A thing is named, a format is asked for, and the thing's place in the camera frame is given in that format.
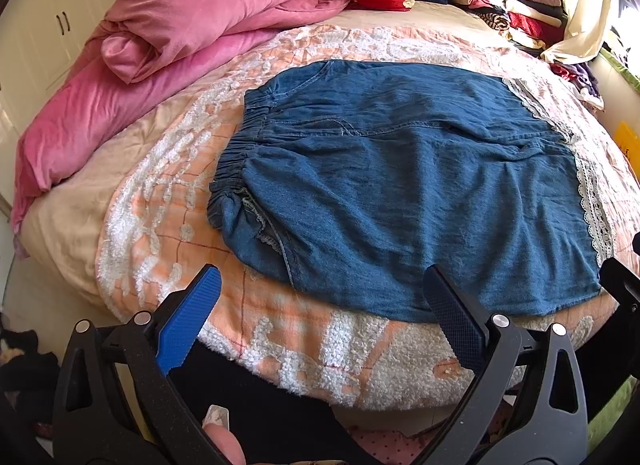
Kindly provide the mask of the left hand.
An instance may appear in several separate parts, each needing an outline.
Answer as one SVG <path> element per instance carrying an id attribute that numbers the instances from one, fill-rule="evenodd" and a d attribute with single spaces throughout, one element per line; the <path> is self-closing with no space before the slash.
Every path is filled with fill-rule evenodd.
<path id="1" fill-rule="evenodd" d="M 203 421 L 203 430 L 221 453 L 234 465 L 245 465 L 246 459 L 238 439 L 229 430 L 229 410 L 211 405 Z"/>

